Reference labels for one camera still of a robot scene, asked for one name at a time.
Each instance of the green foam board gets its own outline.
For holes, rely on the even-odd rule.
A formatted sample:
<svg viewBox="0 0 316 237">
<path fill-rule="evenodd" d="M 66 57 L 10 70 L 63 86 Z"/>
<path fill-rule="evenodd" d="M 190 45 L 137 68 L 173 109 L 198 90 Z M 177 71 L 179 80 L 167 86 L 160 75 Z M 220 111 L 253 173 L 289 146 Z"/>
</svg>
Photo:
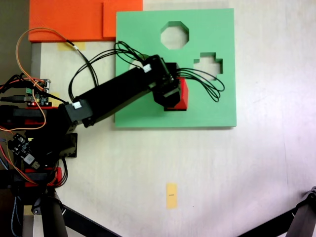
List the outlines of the green foam board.
<svg viewBox="0 0 316 237">
<path fill-rule="evenodd" d="M 160 41 L 161 32 L 172 22 L 181 22 L 189 29 L 189 41 L 181 49 L 168 49 Z M 201 84 L 186 80 L 189 88 L 187 111 L 165 112 L 149 93 L 115 114 L 116 127 L 236 126 L 233 9 L 118 12 L 117 40 L 143 54 L 158 54 L 165 62 L 177 62 L 181 68 L 193 68 L 201 54 L 215 53 L 223 62 L 223 73 L 217 77 L 226 89 L 215 103 Z M 116 57 L 116 75 L 129 67 Z"/>
</svg>

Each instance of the red bracket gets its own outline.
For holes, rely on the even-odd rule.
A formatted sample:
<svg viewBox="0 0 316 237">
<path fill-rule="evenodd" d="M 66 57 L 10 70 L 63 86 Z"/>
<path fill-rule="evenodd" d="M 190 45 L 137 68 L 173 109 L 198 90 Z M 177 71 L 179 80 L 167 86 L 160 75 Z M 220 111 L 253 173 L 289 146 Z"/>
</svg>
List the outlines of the red bracket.
<svg viewBox="0 0 316 237">
<path fill-rule="evenodd" d="M 185 78 L 177 78 L 180 81 L 181 86 L 181 99 L 178 104 L 176 104 L 173 108 L 164 108 L 165 111 L 186 111 L 188 109 L 188 97 L 189 97 L 189 89 L 186 83 Z"/>
</svg>

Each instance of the yellow tape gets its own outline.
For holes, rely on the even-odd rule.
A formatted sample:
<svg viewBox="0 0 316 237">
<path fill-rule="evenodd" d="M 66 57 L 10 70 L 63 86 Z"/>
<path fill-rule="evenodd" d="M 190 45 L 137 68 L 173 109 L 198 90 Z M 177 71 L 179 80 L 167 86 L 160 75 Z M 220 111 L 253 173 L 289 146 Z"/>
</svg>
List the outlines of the yellow tape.
<svg viewBox="0 0 316 237">
<path fill-rule="evenodd" d="M 33 216 L 32 206 L 30 206 L 30 205 L 24 205 L 23 215 L 24 215 L 24 216 Z"/>
<path fill-rule="evenodd" d="M 167 209 L 177 208 L 177 184 L 167 183 L 166 185 Z"/>
<path fill-rule="evenodd" d="M 58 51 L 71 51 L 74 48 L 68 43 L 57 43 Z M 75 46 L 78 47 L 80 51 L 85 50 L 85 42 L 76 42 Z"/>
<path fill-rule="evenodd" d="M 52 95 L 56 96 L 56 97 L 59 97 L 59 93 L 58 92 L 53 92 L 51 93 Z M 51 105 L 53 107 L 58 107 L 62 102 L 59 101 L 59 100 L 56 100 L 54 98 L 49 98 L 49 102 L 51 102 Z"/>
</svg>

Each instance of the orange foam board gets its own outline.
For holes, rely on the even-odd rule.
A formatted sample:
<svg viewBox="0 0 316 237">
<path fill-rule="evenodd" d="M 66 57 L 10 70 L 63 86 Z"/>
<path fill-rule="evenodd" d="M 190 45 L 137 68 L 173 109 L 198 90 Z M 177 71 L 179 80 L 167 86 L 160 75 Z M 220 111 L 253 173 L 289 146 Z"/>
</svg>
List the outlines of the orange foam board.
<svg viewBox="0 0 316 237">
<path fill-rule="evenodd" d="M 116 11 L 142 9 L 142 0 L 30 0 L 29 27 L 53 28 L 71 41 L 115 40 Z M 64 41 L 45 30 L 30 32 L 29 40 Z"/>
<path fill-rule="evenodd" d="M 116 38 L 116 20 L 118 11 L 142 11 L 143 0 L 104 0 L 103 38 L 114 41 Z"/>
</svg>

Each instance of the white table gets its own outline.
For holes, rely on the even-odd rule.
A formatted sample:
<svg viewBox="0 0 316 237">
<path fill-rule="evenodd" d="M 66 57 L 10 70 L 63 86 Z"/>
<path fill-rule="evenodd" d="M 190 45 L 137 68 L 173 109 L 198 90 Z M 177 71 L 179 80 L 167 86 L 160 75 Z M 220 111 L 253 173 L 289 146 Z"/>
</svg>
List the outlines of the white table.
<svg viewBox="0 0 316 237">
<path fill-rule="evenodd" d="M 144 10 L 216 7 L 235 9 L 237 127 L 116 130 L 113 118 L 79 126 L 78 157 L 57 190 L 65 205 L 123 237 L 234 237 L 291 209 L 316 184 L 316 2 L 144 0 Z M 89 42 L 83 53 L 112 46 Z M 41 46 L 40 76 L 63 99 L 82 64 L 55 43 Z M 114 57 L 94 68 L 100 82 L 111 79 Z M 74 94 L 92 87 L 84 72 Z M 173 210 L 168 182 L 178 185 Z"/>
</svg>

